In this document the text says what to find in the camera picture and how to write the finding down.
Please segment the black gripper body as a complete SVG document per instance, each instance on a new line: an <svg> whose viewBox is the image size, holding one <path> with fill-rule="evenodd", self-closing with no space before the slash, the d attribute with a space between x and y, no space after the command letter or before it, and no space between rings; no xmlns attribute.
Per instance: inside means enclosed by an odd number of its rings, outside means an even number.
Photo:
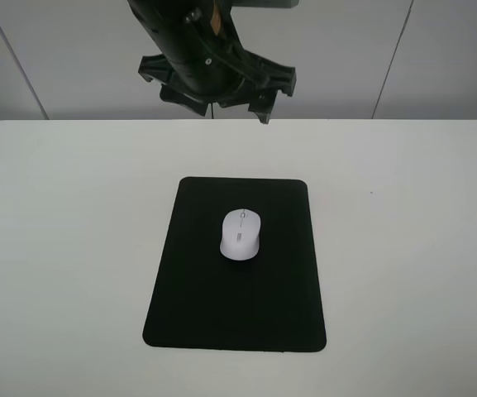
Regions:
<svg viewBox="0 0 477 397"><path fill-rule="evenodd" d="M221 38L202 24L184 24L152 36L161 53L141 59L138 73L147 82L167 85L208 107L248 106L267 91L293 95L296 69L245 50L235 33Z"/></svg>

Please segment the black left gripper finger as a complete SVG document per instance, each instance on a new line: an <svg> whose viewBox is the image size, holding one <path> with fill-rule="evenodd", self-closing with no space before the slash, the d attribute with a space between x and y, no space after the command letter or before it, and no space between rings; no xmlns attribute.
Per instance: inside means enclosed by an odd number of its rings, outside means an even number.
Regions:
<svg viewBox="0 0 477 397"><path fill-rule="evenodd" d="M176 92L171 87L162 84L160 90L160 99L165 103L172 103L187 108L191 112L205 117L207 114L208 104L200 103L194 99L189 98L183 93Z"/></svg>

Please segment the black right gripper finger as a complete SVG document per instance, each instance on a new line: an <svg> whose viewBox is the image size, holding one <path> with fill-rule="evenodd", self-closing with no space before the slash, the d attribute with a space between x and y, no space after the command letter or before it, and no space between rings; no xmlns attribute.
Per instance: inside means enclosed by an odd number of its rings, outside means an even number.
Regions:
<svg viewBox="0 0 477 397"><path fill-rule="evenodd" d="M248 112L255 114L261 124L267 125L270 122L277 94L277 91L259 93L250 100Z"/></svg>

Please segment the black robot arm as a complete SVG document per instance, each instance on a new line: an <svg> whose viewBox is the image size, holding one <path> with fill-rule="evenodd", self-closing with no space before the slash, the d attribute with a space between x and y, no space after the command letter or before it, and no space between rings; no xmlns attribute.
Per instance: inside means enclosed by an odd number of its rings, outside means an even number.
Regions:
<svg viewBox="0 0 477 397"><path fill-rule="evenodd" d="M246 105L270 120L278 93L293 96L296 70L246 50L231 17L231 1L131 1L129 7L160 50L138 73L161 85L160 99L200 116Z"/></svg>

